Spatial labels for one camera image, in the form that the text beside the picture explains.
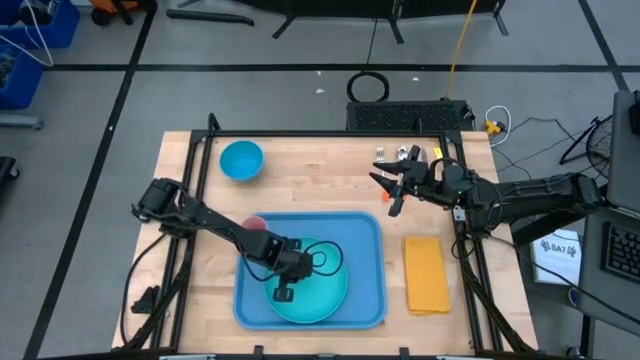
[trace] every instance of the black metal frame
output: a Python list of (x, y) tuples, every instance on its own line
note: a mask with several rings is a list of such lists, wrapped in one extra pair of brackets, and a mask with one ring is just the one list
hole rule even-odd
[[(440, 148), (443, 151), (444, 156), (449, 156), (448, 150), (448, 142), (451, 141), (455, 145), (455, 152), (458, 159), (465, 164), (465, 156), (464, 150), (462, 147), (462, 137), (459, 131), (445, 131), (443, 132), (420, 132), (417, 130), (416, 132), (409, 131), (346, 131), (346, 130), (337, 130), (337, 131), (254, 131), (254, 130), (221, 130), (218, 122), (215, 120), (213, 115), (209, 116), (209, 129), (207, 130), (193, 130), (191, 132), (191, 137), (189, 141), (189, 150), (187, 153), (187, 160), (185, 164), (185, 170), (183, 174), (183, 182), (185, 186), (188, 187), (191, 183), (191, 178), (193, 174), (193, 164), (195, 161), (195, 154), (198, 148), (198, 145), (204, 140), (204, 152), (202, 155), (202, 162), (200, 167), (200, 173), (198, 177), (196, 197), (198, 199), (202, 199), (202, 195), (204, 193), (204, 184), (206, 183), (207, 178), (207, 169), (211, 154), (211, 148), (214, 137), (430, 137), (437, 138), (439, 140)], [(456, 224), (454, 221), (454, 229), (456, 232), (456, 239), (462, 240), (465, 236), (465, 229), (460, 224)], [(195, 247), (195, 236), (186, 239), (187, 241), (187, 249), (185, 249), (185, 260), (189, 261), (189, 263), (193, 260), (193, 248)], [(161, 294), (166, 294), (168, 285), (171, 284), (173, 271), (175, 267), (175, 260), (178, 250), (180, 239), (171, 239), (171, 243), (169, 245), (169, 252), (167, 254), (167, 261), (165, 264), (164, 276), (162, 280), (162, 288)], [(462, 250), (464, 245), (464, 241), (458, 242), (458, 250)], [(493, 299), (491, 294), (491, 283), (489, 280), (489, 273), (487, 269), (486, 259), (484, 255), (484, 250), (482, 247), (482, 243), (477, 241), (475, 250), (476, 261), (478, 265), (478, 274), (481, 279), (484, 290), (487, 292), (488, 296)], [(480, 319), (478, 317), (478, 309), (476, 305), (476, 297), (469, 287), (469, 285), (464, 282), (464, 292), (465, 292), (465, 301), (467, 306), (467, 312), (469, 316), (469, 325), (471, 330), (471, 338), (473, 349), (476, 354), (479, 351), (484, 350), (483, 341), (482, 341), (482, 332), (480, 327)], [(152, 341), (150, 343), (151, 349), (171, 351), (173, 353), (177, 352), (180, 343), (180, 334), (182, 329), (182, 322), (184, 319), (184, 311), (186, 306), (186, 296), (188, 290), (188, 279), (185, 282), (185, 285), (182, 287), (178, 294), (178, 300), (176, 304), (176, 308), (174, 310), (174, 322), (172, 324), (171, 337), (169, 348), (160, 348), (160, 338), (164, 328), (164, 321), (160, 320), (155, 326)], [(503, 351), (502, 347), (502, 339), (498, 327), (494, 323), (494, 321), (489, 318), (489, 329), (491, 332), (491, 340), (493, 345), (493, 350), (495, 351)], [(261, 348), (259, 344), (256, 345), (256, 349)], [(224, 357), (229, 356), (230, 358), (244, 358), (245, 355), (224, 355)]]

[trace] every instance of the folded towel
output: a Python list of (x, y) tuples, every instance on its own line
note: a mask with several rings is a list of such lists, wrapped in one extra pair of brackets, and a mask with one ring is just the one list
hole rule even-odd
[(451, 306), (440, 240), (410, 236), (404, 240), (403, 248), (411, 315), (449, 313)]

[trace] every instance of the wooden tabletop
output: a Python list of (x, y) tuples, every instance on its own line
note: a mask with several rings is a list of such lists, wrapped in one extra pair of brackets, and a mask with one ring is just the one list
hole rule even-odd
[[(167, 132), (162, 141), (155, 177), (182, 178), (189, 132)], [(265, 353), (280, 354), (398, 354), (409, 347), (412, 355), (471, 354), (471, 333), (458, 260), (449, 252), (454, 241), (451, 214), (442, 208), (409, 199), (400, 216), (387, 216), (390, 203), (381, 200), (381, 188), (368, 176), (374, 171), (377, 146), (384, 146), (387, 161), (398, 146), (412, 144), (435, 158), (437, 139), (425, 138), (253, 138), (265, 152), (258, 179), (238, 184), (225, 177), (218, 165), (222, 150), (236, 138), (216, 138), (213, 144), (204, 202), (225, 216), (242, 222), (255, 212), (366, 211), (375, 216), (383, 232), (388, 311), (384, 321), (358, 331), (252, 331), (242, 328), (232, 312), (237, 252), (232, 244), (200, 231), (197, 235), (180, 352), (251, 353), (263, 345)], [(469, 167), (497, 181), (489, 142), (484, 133), (463, 133)], [(196, 161), (196, 173), (199, 168)], [(507, 225), (494, 232), (511, 239)], [(158, 225), (142, 225), (136, 256), (158, 237)], [(407, 308), (402, 241), (407, 236), (435, 236), (441, 240), (447, 270), (451, 312), (446, 315), (410, 316)], [(152, 250), (138, 265), (129, 290), (129, 305), (148, 286), (159, 285), (169, 241)], [(514, 250), (485, 240), (485, 255), (493, 296), (513, 328), (534, 348), (536, 338)], [(478, 309), (484, 347), (491, 341), (486, 312)], [(168, 344), (173, 308), (167, 314), (163, 344)], [(129, 338), (146, 315), (127, 311)], [(113, 342), (121, 345), (119, 332)]]

